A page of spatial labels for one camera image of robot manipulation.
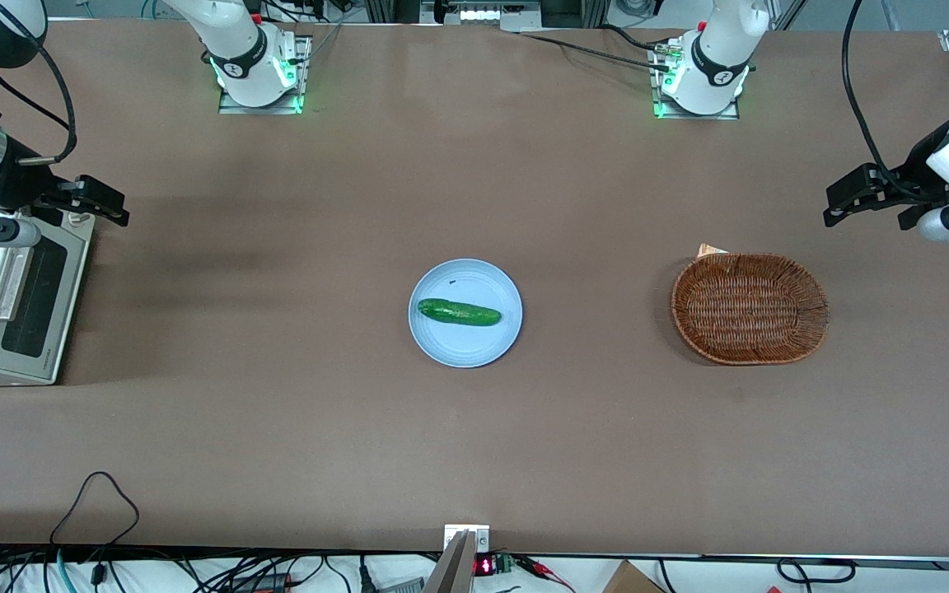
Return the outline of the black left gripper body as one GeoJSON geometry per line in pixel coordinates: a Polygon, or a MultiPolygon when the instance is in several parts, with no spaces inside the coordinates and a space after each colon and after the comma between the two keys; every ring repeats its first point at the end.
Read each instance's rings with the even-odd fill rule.
{"type": "Polygon", "coordinates": [[[903,164],[878,165],[885,177],[885,196],[894,205],[908,207],[897,215],[900,229],[912,230],[925,219],[925,228],[949,230],[949,184],[928,165],[928,158],[942,145],[949,120],[911,147],[903,164]]]}

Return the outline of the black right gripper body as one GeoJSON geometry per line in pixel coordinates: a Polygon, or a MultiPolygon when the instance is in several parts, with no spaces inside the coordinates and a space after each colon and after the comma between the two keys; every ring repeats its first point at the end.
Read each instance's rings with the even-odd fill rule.
{"type": "Polygon", "coordinates": [[[7,140],[0,162],[0,211],[16,212],[27,207],[74,211],[74,195],[63,187],[66,180],[56,176],[46,164],[19,164],[20,159],[35,156],[21,142],[7,140]]]}

